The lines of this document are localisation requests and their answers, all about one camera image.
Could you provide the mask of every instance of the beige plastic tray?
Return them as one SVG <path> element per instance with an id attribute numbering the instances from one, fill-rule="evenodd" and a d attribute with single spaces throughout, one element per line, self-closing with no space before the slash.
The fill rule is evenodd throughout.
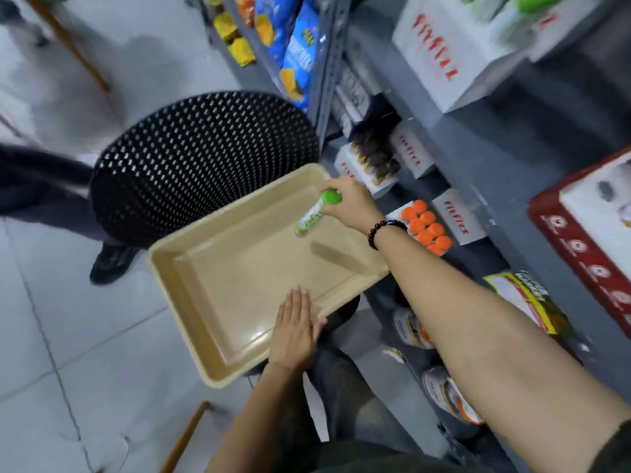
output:
<path id="1" fill-rule="evenodd" d="M 387 275 L 366 238 L 336 219 L 294 235 L 327 179 L 322 166 L 303 166 L 150 248 L 149 263 L 211 387 L 268 357 L 289 288 L 310 289 L 312 314 L 327 316 Z"/>

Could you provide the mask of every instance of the wristband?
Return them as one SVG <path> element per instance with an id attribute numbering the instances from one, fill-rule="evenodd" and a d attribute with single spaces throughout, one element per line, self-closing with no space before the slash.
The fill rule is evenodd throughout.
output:
<path id="1" fill-rule="evenodd" d="M 375 247 L 375 234 L 384 226 L 396 226 L 406 232 L 408 231 L 408 227 L 401 221 L 386 221 L 384 219 L 380 223 L 375 224 L 375 226 L 370 230 L 370 233 L 368 234 L 368 245 L 371 246 L 374 250 L 379 250 L 377 249 L 377 247 Z"/>

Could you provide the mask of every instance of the tiled floor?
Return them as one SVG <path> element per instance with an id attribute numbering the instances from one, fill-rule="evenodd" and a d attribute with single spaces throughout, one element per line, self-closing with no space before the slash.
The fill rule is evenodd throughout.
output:
<path id="1" fill-rule="evenodd" d="M 168 102 L 238 89 L 181 0 L 70 0 L 60 18 L 112 82 L 107 97 L 59 43 L 37 50 L 0 27 L 0 112 L 49 149 L 98 152 Z M 0 130 L 3 139 L 17 141 Z M 0 217 L 0 470 L 158 471 L 208 399 L 220 409 L 178 468 L 202 471 L 251 383 L 212 390 L 199 381 L 143 255 L 119 282 L 91 286 L 101 236 L 80 198 Z M 383 355 L 379 333 L 363 305 L 336 339 L 425 451 L 440 454 L 429 405 L 406 367 Z M 305 388 L 325 438 L 321 402 Z"/>

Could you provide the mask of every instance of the dark shirt sleeve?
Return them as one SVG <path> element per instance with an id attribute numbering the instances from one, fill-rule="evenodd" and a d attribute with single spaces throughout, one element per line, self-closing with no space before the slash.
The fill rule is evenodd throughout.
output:
<path id="1" fill-rule="evenodd" d="M 631 472 L 631 421 L 620 426 L 609 442 L 598 453 L 589 473 Z"/>

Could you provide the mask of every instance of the orange cap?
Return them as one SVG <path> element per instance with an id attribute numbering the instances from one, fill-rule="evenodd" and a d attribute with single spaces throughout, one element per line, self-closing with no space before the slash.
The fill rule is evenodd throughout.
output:
<path id="1" fill-rule="evenodd" d="M 422 219 L 414 219 L 409 224 L 409 231 L 413 234 L 420 234 L 426 227 L 427 224 L 425 224 Z"/>
<path id="2" fill-rule="evenodd" d="M 433 242 L 433 235 L 430 231 L 424 230 L 416 236 L 416 240 L 427 247 Z"/>
<path id="3" fill-rule="evenodd" d="M 441 226 L 437 222 L 434 222 L 427 229 L 434 235 L 434 237 L 439 237 L 439 236 L 444 236 L 445 235 L 445 228 L 443 226 Z"/>
<path id="4" fill-rule="evenodd" d="M 401 211 L 401 217 L 404 221 L 410 222 L 418 217 L 418 212 L 413 207 L 406 207 Z"/>
<path id="5" fill-rule="evenodd" d="M 441 249 L 440 247 L 438 247 L 436 245 L 436 243 L 430 245 L 427 248 L 428 251 L 430 251 L 431 253 L 435 254 L 437 257 L 441 257 L 444 253 L 443 249 Z"/>
<path id="6" fill-rule="evenodd" d="M 436 216 L 431 211 L 427 211 L 421 214 L 421 219 L 423 220 L 426 226 L 429 226 L 430 224 L 433 224 L 434 222 L 436 222 Z"/>
<path id="7" fill-rule="evenodd" d="M 416 209 L 416 212 L 418 212 L 418 214 L 423 214 L 427 210 L 427 204 L 425 204 L 425 201 L 415 200 L 414 209 Z"/>
<path id="8" fill-rule="evenodd" d="M 436 239 L 436 245 L 443 250 L 449 250 L 451 247 L 451 239 L 447 236 L 440 236 Z"/>

